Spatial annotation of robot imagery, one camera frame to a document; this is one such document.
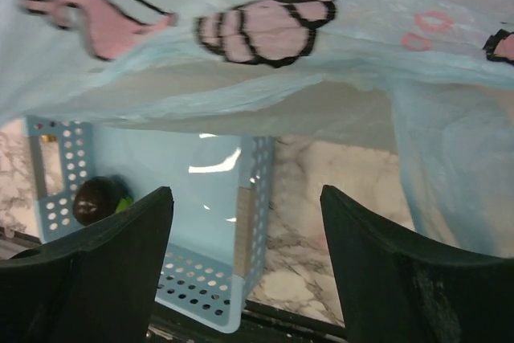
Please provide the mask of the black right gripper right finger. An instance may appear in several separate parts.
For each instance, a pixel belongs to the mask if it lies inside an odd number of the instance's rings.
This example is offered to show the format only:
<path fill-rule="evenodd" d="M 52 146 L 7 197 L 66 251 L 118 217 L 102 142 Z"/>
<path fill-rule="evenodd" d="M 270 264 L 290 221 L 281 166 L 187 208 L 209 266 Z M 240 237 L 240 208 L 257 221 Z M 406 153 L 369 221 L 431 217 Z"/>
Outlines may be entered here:
<path fill-rule="evenodd" d="M 511 259 L 429 239 L 334 186 L 320 205 L 348 341 L 512 341 Z"/>

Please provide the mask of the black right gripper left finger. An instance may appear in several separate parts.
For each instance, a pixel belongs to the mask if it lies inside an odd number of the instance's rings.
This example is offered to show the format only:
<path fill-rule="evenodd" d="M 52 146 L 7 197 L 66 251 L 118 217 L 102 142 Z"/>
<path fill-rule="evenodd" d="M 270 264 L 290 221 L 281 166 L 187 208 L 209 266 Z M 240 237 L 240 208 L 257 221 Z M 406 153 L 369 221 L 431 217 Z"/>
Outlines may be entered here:
<path fill-rule="evenodd" d="M 143 342 L 173 221 L 160 187 L 1 262 L 3 342 Z"/>

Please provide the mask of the light blue plastic bag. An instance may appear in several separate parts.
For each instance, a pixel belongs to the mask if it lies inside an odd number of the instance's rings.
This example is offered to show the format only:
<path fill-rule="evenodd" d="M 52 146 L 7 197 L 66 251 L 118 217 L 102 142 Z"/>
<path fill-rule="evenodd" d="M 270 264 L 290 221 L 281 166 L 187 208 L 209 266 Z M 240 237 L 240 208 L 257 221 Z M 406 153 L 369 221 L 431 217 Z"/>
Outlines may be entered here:
<path fill-rule="evenodd" d="M 513 255 L 513 0 L 1 0 L 1 121 L 393 141 L 415 229 Z"/>

